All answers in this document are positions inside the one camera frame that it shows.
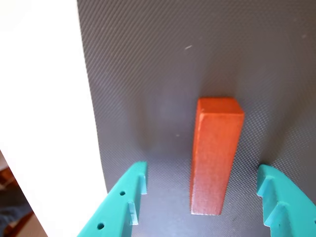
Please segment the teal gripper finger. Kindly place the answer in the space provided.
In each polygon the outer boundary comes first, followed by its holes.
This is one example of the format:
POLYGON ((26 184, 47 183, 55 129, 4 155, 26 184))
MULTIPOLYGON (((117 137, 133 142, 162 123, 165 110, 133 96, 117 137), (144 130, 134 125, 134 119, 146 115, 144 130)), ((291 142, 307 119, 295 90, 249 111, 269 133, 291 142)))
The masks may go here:
POLYGON ((141 195, 147 194, 147 163, 134 163, 109 191, 79 237, 130 237, 139 224, 141 195))
POLYGON ((263 224, 272 237, 314 237, 316 206, 284 173, 262 164, 257 172, 263 224))

